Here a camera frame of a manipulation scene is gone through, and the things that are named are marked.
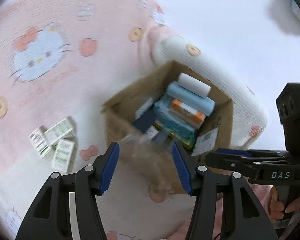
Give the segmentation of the person's right hand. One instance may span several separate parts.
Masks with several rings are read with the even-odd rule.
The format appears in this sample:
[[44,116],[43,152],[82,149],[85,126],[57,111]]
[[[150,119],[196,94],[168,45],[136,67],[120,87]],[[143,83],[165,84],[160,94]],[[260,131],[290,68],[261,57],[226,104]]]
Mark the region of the person's right hand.
[[287,208],[284,204],[278,200],[278,192],[275,186],[271,188],[270,191],[271,201],[270,201],[270,220],[275,223],[280,219],[283,219],[286,213],[292,213],[294,211],[300,210],[300,197],[295,199]]

